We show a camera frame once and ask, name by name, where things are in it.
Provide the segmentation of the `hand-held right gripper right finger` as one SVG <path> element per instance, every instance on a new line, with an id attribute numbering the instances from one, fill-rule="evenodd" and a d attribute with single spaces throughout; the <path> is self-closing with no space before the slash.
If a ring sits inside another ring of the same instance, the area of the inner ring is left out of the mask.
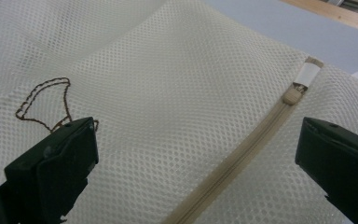
<path id="1" fill-rule="evenodd" d="M 358 224 L 358 135 L 334 123 L 303 118 L 295 162 L 326 199 Z"/>

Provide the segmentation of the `white mesh laundry bag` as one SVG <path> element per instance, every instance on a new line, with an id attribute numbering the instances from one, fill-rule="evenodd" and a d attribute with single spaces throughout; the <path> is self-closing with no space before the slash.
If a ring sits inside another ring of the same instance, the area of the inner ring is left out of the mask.
<path id="1" fill-rule="evenodd" d="M 100 160 L 67 224 L 161 224 L 306 58 L 199 0 L 0 0 L 0 182 L 92 117 Z"/>

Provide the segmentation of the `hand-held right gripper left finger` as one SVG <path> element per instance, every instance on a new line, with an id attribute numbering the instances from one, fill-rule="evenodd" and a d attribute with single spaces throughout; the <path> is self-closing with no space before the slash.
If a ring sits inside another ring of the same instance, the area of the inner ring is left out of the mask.
<path id="1" fill-rule="evenodd" d="M 71 121 L 5 168 L 10 224 L 61 224 L 99 162 L 92 117 Z"/>

